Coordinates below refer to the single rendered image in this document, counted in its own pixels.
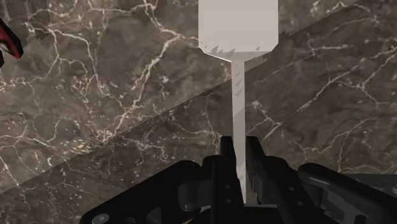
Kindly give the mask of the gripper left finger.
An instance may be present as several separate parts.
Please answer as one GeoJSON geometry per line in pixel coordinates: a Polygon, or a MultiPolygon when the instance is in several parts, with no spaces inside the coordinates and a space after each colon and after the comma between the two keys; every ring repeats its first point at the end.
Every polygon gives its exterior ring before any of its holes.
{"type": "Polygon", "coordinates": [[[232,224],[244,210],[230,136],[201,164],[177,162],[87,211],[79,224],[232,224]]]}

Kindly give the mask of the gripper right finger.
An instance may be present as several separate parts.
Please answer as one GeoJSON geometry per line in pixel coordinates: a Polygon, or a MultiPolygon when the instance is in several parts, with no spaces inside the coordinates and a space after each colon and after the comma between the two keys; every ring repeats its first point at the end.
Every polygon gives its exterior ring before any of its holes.
{"type": "Polygon", "coordinates": [[[321,210],[324,191],[360,211],[345,211],[347,224],[397,224],[397,198],[323,165],[306,163],[297,170],[285,159],[267,156],[255,136],[246,138],[250,186],[264,204],[275,204],[280,224],[339,224],[321,210]]]}

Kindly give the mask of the white spatula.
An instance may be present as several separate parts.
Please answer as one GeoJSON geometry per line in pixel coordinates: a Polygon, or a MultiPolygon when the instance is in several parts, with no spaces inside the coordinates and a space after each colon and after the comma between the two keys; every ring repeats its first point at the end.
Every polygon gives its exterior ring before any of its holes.
{"type": "Polygon", "coordinates": [[[279,42],[279,0],[198,0],[198,45],[231,63],[233,147],[243,201],[246,186],[245,62],[279,42]]]}

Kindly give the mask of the red and black object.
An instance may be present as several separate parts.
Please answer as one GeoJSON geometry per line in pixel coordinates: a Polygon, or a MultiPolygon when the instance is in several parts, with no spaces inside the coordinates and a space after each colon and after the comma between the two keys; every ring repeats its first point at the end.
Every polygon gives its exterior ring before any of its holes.
{"type": "Polygon", "coordinates": [[[0,18],[0,68],[4,65],[3,53],[20,59],[24,51],[18,36],[0,18]]]}

